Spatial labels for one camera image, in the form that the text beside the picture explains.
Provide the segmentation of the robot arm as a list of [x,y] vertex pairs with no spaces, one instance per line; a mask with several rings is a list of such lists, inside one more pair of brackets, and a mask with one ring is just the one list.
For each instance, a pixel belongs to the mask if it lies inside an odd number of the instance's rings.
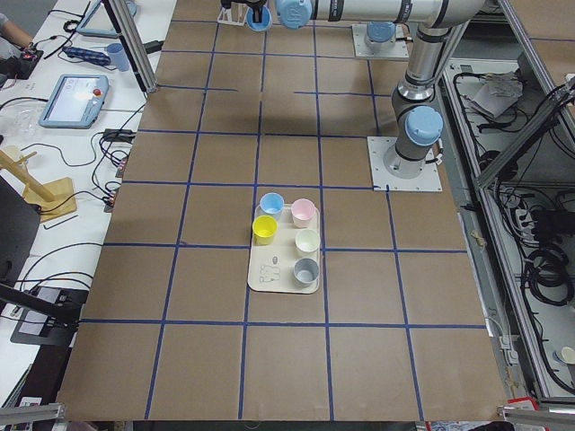
[[482,1],[277,1],[285,27],[297,30],[311,20],[339,22],[416,22],[412,52],[392,104],[400,130],[384,156],[385,168],[406,180],[420,175],[429,149],[443,129],[441,115],[429,106],[436,82]]

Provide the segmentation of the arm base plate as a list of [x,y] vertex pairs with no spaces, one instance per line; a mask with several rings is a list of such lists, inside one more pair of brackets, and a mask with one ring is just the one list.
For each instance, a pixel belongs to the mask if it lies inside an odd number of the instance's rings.
[[355,57],[407,61],[407,42],[402,25],[392,22],[368,22],[352,25]]
[[442,192],[436,156],[432,149],[426,158],[410,162],[396,153],[394,136],[369,136],[367,152],[373,189],[376,191]]

